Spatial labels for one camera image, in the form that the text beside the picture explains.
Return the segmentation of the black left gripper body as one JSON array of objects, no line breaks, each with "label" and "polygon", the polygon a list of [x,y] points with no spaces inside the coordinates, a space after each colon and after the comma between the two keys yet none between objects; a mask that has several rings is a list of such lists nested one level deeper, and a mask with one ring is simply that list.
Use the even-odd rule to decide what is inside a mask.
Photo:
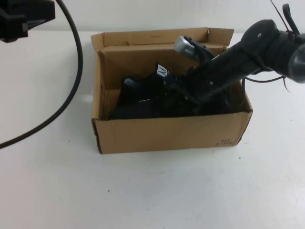
[{"label": "black left gripper body", "polygon": [[28,37],[28,31],[55,19],[52,0],[2,0],[0,40],[5,43]]}]

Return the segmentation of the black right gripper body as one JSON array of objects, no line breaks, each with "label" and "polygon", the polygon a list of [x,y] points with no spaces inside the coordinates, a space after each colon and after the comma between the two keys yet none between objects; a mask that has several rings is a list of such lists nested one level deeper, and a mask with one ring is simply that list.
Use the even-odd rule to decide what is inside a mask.
[{"label": "black right gripper body", "polygon": [[216,71],[191,67],[186,74],[164,73],[165,115],[216,114]]}]

